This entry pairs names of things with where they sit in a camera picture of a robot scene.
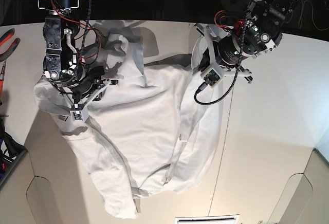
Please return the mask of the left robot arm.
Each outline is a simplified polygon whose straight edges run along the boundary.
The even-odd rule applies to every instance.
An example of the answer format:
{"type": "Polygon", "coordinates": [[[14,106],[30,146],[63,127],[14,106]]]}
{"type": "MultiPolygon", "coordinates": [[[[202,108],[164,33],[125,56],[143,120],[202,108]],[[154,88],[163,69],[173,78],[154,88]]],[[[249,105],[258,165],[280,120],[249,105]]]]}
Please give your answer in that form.
{"type": "Polygon", "coordinates": [[[245,12],[218,11],[214,24],[227,35],[210,36],[211,45],[203,53],[198,71],[204,72],[212,62],[227,71],[243,71],[243,60],[274,51],[282,39],[286,17],[293,13],[298,1],[247,0],[245,12]]]}

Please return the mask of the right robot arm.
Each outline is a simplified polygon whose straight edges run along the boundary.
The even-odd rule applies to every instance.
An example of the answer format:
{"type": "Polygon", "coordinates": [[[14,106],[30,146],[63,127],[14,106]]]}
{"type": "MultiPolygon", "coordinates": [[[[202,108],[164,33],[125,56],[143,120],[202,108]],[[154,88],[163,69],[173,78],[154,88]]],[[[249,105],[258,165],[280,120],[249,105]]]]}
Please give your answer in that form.
{"type": "Polygon", "coordinates": [[[92,0],[38,0],[38,8],[48,12],[43,75],[60,94],[80,103],[100,87],[105,73],[102,67],[92,68],[103,36],[89,22],[92,0]]]}

